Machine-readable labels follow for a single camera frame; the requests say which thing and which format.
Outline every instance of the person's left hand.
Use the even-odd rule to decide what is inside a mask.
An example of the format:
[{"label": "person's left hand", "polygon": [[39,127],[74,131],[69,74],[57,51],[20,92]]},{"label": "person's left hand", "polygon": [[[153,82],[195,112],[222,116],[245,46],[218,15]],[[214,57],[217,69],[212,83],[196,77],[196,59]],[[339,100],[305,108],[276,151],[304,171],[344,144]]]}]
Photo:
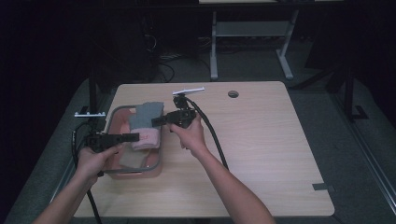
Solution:
[{"label": "person's left hand", "polygon": [[90,147],[84,147],[78,155],[78,167],[75,176],[93,185],[96,183],[97,175],[105,166],[107,159],[118,153],[121,148],[122,145],[117,145],[103,152],[95,153]]}]

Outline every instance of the dark background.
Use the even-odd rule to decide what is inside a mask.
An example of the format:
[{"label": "dark background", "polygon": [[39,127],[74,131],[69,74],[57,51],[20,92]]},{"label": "dark background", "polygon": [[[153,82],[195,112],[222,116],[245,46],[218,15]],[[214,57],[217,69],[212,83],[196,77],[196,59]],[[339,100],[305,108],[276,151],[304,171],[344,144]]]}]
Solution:
[{"label": "dark background", "polygon": [[[152,23],[142,23],[147,13],[108,11],[98,7],[101,2],[0,3],[0,221],[6,218],[74,92],[92,71],[99,77],[101,91],[121,83],[150,82],[156,72],[155,54],[147,53],[142,32],[158,36],[167,45],[177,43],[190,54],[196,53],[197,36],[210,36],[210,12],[155,13],[150,16]],[[315,40],[307,62],[310,67],[324,69],[340,61],[351,66],[396,126],[395,3],[349,2],[351,6],[342,10],[302,10],[293,38]],[[279,13],[273,16],[281,17],[282,10]],[[230,14],[223,15],[232,19]],[[327,48],[333,44],[338,48]]]}]

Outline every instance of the person's left arm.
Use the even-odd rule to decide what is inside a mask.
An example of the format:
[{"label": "person's left arm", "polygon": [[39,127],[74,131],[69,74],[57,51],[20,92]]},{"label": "person's left arm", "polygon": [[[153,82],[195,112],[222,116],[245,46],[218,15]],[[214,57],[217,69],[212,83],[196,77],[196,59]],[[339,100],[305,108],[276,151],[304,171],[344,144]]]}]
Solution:
[{"label": "person's left arm", "polygon": [[97,174],[105,166],[106,160],[119,150],[119,147],[111,147],[101,153],[94,153],[89,147],[84,147],[79,152],[76,173],[34,223],[68,223],[87,191],[96,183]]}]

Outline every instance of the dark floor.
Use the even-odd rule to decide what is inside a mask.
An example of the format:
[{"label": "dark floor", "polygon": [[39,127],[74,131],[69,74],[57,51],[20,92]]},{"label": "dark floor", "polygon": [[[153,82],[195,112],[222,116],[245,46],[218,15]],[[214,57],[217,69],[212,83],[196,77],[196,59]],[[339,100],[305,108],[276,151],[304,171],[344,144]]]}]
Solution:
[{"label": "dark floor", "polygon": [[[288,60],[295,78],[286,80],[276,58],[275,49],[282,39],[266,40],[257,48],[244,46],[233,53],[224,50],[219,54],[219,82],[229,81],[282,81],[287,87],[312,77],[319,70],[304,68],[312,43],[293,41]],[[167,52],[175,55],[178,52]],[[175,71],[170,82],[206,82],[208,53],[199,54],[199,60],[179,58],[164,62]],[[169,80],[172,69],[161,66],[162,72],[154,82]],[[370,162],[364,156],[366,145],[371,149],[389,182],[396,184],[396,131],[376,106],[370,92],[355,81],[354,104],[361,105],[368,119],[350,123],[343,114],[339,102],[343,101],[343,89],[329,94],[325,86],[329,77],[298,91],[290,91],[290,98],[302,123],[305,135],[314,153],[325,183],[332,186],[330,192],[335,207],[333,217],[277,217],[277,223],[396,223],[386,196],[375,179]],[[8,215],[6,223],[31,222],[48,204],[70,165],[70,133],[79,123],[72,114],[89,103],[88,85],[85,81],[76,92],[43,152],[40,161],[26,183],[19,199]],[[103,110],[108,109],[114,92],[99,94]],[[364,144],[357,135],[364,137]],[[105,223],[193,223],[190,219],[168,218],[104,218]],[[95,223],[94,218],[74,218],[72,223]],[[228,218],[213,219],[211,223],[232,223]]]}]

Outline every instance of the hand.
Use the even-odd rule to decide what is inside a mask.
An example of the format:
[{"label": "hand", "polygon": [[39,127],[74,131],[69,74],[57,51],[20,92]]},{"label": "hand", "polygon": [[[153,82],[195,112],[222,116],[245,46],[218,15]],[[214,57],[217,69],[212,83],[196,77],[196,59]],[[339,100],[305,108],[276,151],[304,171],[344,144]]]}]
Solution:
[{"label": "hand", "polygon": [[208,151],[204,137],[204,127],[201,124],[201,116],[199,114],[197,114],[187,129],[178,127],[173,123],[168,123],[167,125],[180,138],[181,147],[191,150],[191,154],[194,157],[197,157],[200,152]]},{"label": "hand", "polygon": [[121,145],[117,145],[103,152],[95,153],[90,147],[84,147],[78,155],[78,168],[75,176],[93,185],[96,183],[97,175],[105,166],[107,159],[118,153],[120,149]]}]

